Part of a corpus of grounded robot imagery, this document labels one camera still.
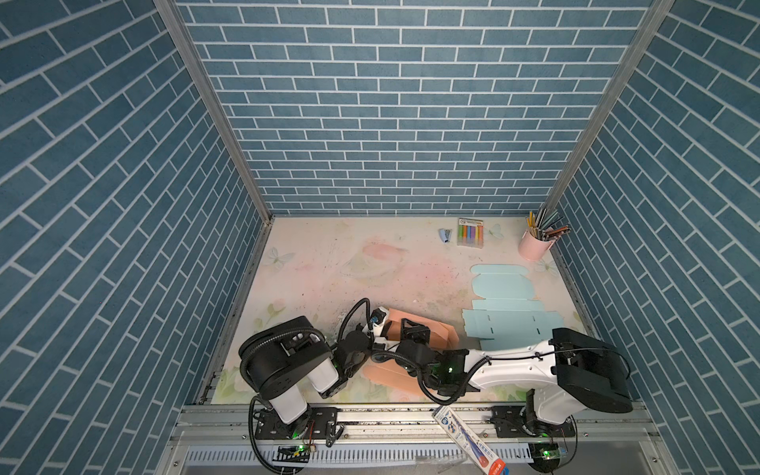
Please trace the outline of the pink cardboard box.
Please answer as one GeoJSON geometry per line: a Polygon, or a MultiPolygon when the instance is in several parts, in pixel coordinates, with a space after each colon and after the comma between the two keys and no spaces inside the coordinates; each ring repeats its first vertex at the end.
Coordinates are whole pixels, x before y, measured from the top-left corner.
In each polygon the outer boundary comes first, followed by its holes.
{"type": "Polygon", "coordinates": [[[396,309],[379,307],[370,314],[374,348],[400,354],[402,361],[380,357],[364,366],[371,382],[423,396],[450,398],[463,374],[459,336],[453,326],[396,309]]]}

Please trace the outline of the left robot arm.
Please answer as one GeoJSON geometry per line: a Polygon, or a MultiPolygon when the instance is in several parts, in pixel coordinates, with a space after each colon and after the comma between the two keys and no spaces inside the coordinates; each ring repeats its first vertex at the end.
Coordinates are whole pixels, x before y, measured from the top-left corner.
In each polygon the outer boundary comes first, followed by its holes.
{"type": "Polygon", "coordinates": [[[370,360],[389,314],[383,307],[372,310],[367,298],[360,299],[340,323],[333,344],[307,317],[289,320],[243,342],[239,373],[281,423],[301,423],[310,406],[298,384],[308,379],[324,399],[340,392],[370,360]]]}

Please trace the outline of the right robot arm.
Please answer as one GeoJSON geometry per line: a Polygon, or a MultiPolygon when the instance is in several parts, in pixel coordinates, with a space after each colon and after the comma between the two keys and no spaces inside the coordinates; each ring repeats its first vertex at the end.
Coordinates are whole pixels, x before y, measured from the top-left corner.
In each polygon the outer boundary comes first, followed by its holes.
{"type": "Polygon", "coordinates": [[[450,406],[468,392],[514,385],[526,389],[522,425],[533,435],[559,428],[584,410],[627,414],[631,368],[611,344],[568,328],[516,350],[435,350],[429,328],[403,320],[400,336],[387,323],[369,326],[371,358],[394,362],[433,403],[450,406]]]}

